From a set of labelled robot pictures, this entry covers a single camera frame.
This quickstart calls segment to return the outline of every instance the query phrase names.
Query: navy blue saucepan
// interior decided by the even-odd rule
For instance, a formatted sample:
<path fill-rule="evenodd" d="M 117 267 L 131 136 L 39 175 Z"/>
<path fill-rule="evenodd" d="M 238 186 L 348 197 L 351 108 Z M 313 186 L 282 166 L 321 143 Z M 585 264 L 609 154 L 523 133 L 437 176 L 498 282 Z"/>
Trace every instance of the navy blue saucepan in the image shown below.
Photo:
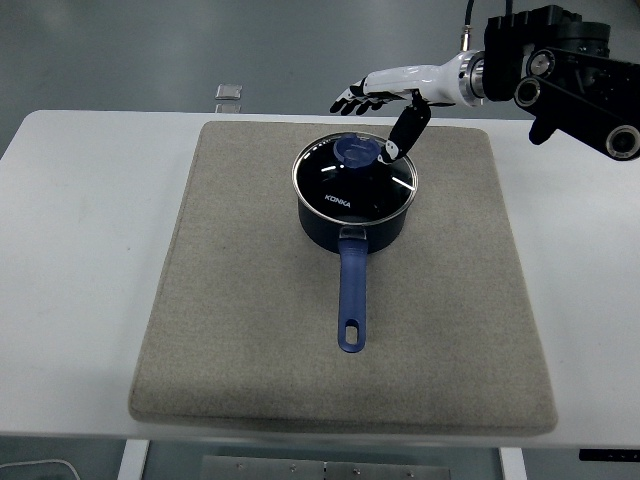
<path fill-rule="evenodd" d="M 411 160 L 384 164 L 381 148 L 384 140 L 374 135 L 332 134 L 307 146 L 293 165 L 302 228 L 340 254 L 338 345 L 349 353 L 366 341 L 367 254 L 400 234 L 418 187 Z"/>

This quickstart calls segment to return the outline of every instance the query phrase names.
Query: glass lid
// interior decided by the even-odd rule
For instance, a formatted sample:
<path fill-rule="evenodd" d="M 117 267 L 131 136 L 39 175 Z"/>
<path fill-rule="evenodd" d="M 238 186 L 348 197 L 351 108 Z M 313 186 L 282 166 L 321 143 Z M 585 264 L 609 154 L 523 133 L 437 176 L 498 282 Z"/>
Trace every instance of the glass lid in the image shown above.
<path fill-rule="evenodd" d="M 339 223 L 378 223 L 400 214 L 413 200 L 418 178 L 406 156 L 390 165 L 377 160 L 384 143 L 370 134 L 341 133 L 309 145 L 293 167 L 298 197 Z"/>

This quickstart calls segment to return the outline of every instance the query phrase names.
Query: blue lid handle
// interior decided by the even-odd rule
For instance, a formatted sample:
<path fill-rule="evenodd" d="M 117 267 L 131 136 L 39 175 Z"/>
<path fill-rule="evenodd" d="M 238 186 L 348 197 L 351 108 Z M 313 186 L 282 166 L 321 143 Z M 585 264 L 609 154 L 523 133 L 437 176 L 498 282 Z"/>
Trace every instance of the blue lid handle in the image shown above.
<path fill-rule="evenodd" d="M 347 168 L 367 167 L 376 161 L 381 148 L 372 138 L 347 133 L 333 144 L 333 154 Z"/>

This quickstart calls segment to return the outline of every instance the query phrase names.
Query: gray pad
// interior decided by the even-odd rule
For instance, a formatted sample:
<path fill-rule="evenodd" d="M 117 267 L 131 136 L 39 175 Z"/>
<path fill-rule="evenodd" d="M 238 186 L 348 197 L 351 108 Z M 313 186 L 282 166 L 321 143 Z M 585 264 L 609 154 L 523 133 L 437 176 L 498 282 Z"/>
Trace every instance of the gray pad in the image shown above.
<path fill-rule="evenodd" d="M 201 132 L 130 395 L 142 421 L 278 432 L 531 435 L 557 417 L 491 148 L 428 127 L 404 229 L 369 255 L 367 344 L 336 341 L 339 256 L 305 235 L 291 167 L 333 132 Z"/>

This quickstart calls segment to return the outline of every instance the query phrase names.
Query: blue handle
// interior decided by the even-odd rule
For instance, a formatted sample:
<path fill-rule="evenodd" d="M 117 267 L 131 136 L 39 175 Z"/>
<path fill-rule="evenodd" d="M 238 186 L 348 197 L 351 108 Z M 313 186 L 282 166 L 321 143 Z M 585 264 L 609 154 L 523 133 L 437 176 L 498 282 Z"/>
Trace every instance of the blue handle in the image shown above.
<path fill-rule="evenodd" d="M 338 345 L 347 353 L 357 353 L 367 339 L 367 240 L 341 238 L 340 305 L 338 312 Z M 355 328 L 356 343 L 347 341 L 347 329 Z"/>

